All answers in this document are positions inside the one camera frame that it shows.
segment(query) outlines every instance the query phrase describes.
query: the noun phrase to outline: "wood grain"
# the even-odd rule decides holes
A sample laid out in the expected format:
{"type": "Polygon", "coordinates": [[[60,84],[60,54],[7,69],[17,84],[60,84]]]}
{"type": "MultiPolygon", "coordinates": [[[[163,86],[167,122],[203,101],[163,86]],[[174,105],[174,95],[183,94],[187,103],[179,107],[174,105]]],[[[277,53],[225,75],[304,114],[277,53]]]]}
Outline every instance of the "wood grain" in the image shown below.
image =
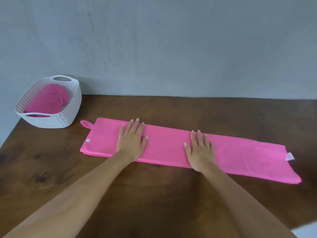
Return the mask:
{"type": "MultiPolygon", "coordinates": [[[[288,228],[317,220],[317,101],[84,95],[74,123],[41,129],[20,120],[0,149],[0,237],[104,158],[79,149],[80,120],[146,124],[283,144],[303,182],[231,177],[288,228]]],[[[113,182],[78,237],[237,237],[230,215],[192,169],[135,162],[113,182]]]]}

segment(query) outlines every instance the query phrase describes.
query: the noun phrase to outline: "pink towel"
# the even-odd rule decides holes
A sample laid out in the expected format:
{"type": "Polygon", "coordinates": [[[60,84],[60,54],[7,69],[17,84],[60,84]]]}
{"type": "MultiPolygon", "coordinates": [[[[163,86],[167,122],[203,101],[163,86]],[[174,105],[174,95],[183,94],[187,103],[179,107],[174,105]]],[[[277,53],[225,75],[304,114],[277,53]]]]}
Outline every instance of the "pink towel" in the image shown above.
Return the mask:
{"type": "MultiPolygon", "coordinates": [[[[91,131],[81,147],[87,155],[110,157],[116,152],[119,129],[127,121],[98,118],[95,125],[81,124],[91,131]]],[[[191,144],[190,131],[145,125],[149,141],[140,162],[191,168],[183,143],[191,144]]],[[[299,184],[300,177],[285,160],[285,146],[243,138],[208,135],[215,147],[217,165],[226,173],[299,184]]]]}
{"type": "MultiPolygon", "coordinates": [[[[67,104],[69,95],[65,87],[59,84],[46,85],[26,106],[25,113],[57,114],[67,104]]],[[[47,115],[29,115],[30,117],[49,117],[47,115]]]]}

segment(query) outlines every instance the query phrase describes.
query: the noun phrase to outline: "right hand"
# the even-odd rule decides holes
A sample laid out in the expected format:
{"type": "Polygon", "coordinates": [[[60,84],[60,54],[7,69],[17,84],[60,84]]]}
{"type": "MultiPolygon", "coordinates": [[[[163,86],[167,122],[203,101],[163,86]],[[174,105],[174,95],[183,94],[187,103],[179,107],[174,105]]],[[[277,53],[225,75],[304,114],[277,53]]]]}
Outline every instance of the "right hand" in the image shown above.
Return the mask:
{"type": "Polygon", "coordinates": [[[208,140],[206,134],[204,134],[204,141],[201,136],[200,130],[197,131],[197,139],[195,138],[194,131],[191,132],[191,140],[193,150],[189,144],[184,143],[184,147],[187,153],[189,164],[192,168],[198,172],[202,172],[202,167],[208,163],[216,164],[216,157],[214,153],[214,146],[211,141],[208,140]]]}

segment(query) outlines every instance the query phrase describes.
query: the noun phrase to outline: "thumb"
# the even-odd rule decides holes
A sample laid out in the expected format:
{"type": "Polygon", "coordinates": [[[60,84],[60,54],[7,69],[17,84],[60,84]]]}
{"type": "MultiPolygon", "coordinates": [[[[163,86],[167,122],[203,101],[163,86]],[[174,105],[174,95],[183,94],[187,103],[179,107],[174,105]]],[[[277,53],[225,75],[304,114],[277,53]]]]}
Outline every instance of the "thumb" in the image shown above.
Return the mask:
{"type": "Polygon", "coordinates": [[[184,148],[185,148],[185,150],[186,150],[187,158],[188,158],[189,156],[192,155],[192,149],[191,149],[191,147],[189,146],[189,144],[187,144],[187,143],[184,143],[184,148]]]}
{"type": "Polygon", "coordinates": [[[141,151],[142,151],[142,153],[143,153],[143,151],[145,149],[145,146],[146,146],[148,140],[149,140],[149,136],[146,136],[141,142],[141,151]]]}

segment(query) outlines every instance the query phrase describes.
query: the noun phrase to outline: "left hand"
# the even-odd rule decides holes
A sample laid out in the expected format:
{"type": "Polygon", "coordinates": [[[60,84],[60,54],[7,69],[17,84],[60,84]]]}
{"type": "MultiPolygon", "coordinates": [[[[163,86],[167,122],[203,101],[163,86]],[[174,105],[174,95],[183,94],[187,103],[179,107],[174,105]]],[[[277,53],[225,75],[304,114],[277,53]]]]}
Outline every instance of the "left hand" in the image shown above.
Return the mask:
{"type": "Polygon", "coordinates": [[[128,157],[131,162],[136,161],[144,151],[149,136],[146,136],[141,142],[141,135],[144,129],[144,123],[139,125],[139,119],[132,119],[125,129],[125,125],[120,128],[117,152],[121,152],[128,157]]]}

